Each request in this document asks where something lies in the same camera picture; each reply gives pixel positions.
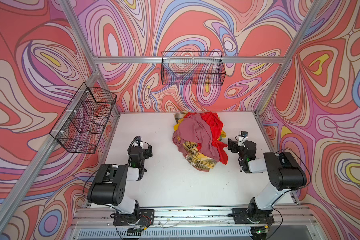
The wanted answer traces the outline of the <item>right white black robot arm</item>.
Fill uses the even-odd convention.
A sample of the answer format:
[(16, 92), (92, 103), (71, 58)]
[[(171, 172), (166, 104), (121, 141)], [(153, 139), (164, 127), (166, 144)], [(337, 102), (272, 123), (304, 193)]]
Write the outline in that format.
[(269, 182), (247, 208), (233, 208), (229, 217), (235, 224), (272, 224), (274, 205), (282, 196), (307, 184), (307, 176), (291, 153), (264, 153), (256, 157), (257, 144), (228, 139), (228, 150), (239, 155), (240, 171), (246, 174), (267, 173)]

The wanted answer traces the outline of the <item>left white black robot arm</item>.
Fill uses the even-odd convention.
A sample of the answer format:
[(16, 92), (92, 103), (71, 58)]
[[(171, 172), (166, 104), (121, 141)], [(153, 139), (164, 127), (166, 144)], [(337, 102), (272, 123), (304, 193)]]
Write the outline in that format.
[(128, 149), (128, 162), (124, 165), (102, 164), (87, 194), (91, 204), (106, 206), (114, 210), (111, 218), (115, 226), (152, 225), (154, 211), (141, 211), (139, 202), (126, 194), (127, 182), (141, 181), (147, 172), (145, 160), (153, 156), (152, 146), (136, 136)]

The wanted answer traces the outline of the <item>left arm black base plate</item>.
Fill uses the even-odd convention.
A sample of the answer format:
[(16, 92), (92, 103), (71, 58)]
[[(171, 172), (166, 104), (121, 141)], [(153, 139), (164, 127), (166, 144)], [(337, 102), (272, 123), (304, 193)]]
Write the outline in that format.
[(114, 226), (149, 227), (154, 223), (155, 210), (142, 209), (130, 215), (115, 211), (110, 215)]

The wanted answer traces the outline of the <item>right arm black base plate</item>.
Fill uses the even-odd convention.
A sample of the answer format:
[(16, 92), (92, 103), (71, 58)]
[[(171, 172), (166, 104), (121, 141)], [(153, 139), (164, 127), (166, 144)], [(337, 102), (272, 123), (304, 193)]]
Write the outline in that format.
[(275, 223), (272, 211), (247, 208), (233, 208), (228, 217), (234, 219), (235, 224), (272, 225)]

